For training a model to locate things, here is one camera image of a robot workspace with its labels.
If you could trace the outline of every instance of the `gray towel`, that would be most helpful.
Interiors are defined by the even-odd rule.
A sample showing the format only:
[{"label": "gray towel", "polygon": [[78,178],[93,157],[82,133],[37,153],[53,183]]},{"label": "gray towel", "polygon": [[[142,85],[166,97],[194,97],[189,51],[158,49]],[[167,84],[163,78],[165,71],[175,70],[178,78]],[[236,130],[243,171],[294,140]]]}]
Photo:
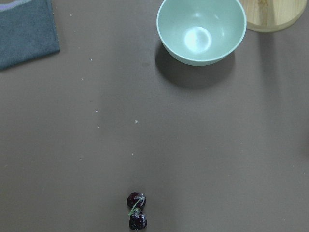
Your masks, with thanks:
[{"label": "gray towel", "polygon": [[59,51],[51,0],[0,4],[0,69]]}]

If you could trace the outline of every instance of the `light green bowl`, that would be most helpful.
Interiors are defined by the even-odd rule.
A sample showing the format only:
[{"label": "light green bowl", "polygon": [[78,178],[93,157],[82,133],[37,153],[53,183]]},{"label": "light green bowl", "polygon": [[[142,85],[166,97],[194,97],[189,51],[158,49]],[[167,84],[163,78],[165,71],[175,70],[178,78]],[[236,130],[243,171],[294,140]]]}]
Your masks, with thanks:
[{"label": "light green bowl", "polygon": [[156,26],[174,58],[203,66],[222,60],[238,47],[246,22],[238,0],[164,0]]}]

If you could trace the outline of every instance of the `wooden cutting board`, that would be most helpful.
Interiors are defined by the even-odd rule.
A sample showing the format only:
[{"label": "wooden cutting board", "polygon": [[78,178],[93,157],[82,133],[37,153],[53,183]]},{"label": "wooden cutting board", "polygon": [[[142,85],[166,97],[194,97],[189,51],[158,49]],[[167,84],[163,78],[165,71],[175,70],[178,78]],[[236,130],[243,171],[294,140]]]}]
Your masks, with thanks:
[{"label": "wooden cutting board", "polygon": [[307,0],[239,0],[247,15],[247,28],[258,32],[285,29],[300,18]]}]

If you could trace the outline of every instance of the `dark red cherry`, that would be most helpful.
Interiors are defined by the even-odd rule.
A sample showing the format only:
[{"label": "dark red cherry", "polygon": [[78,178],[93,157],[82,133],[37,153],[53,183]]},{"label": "dark red cherry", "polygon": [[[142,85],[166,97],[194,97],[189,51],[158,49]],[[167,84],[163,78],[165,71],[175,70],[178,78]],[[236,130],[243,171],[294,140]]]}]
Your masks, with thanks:
[{"label": "dark red cherry", "polygon": [[136,208],[130,216],[129,227],[131,230],[142,230],[147,226],[147,219],[141,209]]},{"label": "dark red cherry", "polygon": [[138,192],[131,193],[128,196],[126,203],[128,207],[132,209],[138,200],[139,202],[137,203],[135,207],[142,209],[146,205],[146,198],[145,198],[145,195],[142,193],[138,193]]}]

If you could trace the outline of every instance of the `brown table surface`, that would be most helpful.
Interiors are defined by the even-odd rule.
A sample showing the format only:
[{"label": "brown table surface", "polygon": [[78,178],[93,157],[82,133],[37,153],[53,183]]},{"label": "brown table surface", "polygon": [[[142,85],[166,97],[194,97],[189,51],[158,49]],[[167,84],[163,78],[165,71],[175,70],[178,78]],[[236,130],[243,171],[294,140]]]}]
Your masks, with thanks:
[{"label": "brown table surface", "polygon": [[162,0],[54,0],[61,52],[0,72],[0,231],[309,231],[309,11],[224,60],[161,45]]}]

